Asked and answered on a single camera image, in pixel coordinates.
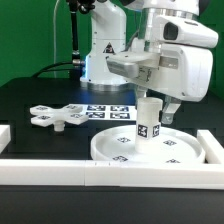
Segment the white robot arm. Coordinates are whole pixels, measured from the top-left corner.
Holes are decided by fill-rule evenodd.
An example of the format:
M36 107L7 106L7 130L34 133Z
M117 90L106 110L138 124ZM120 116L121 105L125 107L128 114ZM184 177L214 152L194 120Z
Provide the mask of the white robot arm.
M218 34L197 21L205 0L96 0L92 47L83 86L117 91L130 83L138 98L165 95L161 121L170 124L183 101L208 90Z

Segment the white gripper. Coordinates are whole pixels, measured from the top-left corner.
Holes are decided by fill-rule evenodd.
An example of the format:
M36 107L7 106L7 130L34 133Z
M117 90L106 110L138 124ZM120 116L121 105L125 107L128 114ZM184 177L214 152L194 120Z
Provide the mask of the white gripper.
M111 73L123 76L134 88L135 105L147 89L165 97L161 122L169 125L181 101L201 101L206 95L213 56L207 49L163 44L160 53L120 52L106 58Z

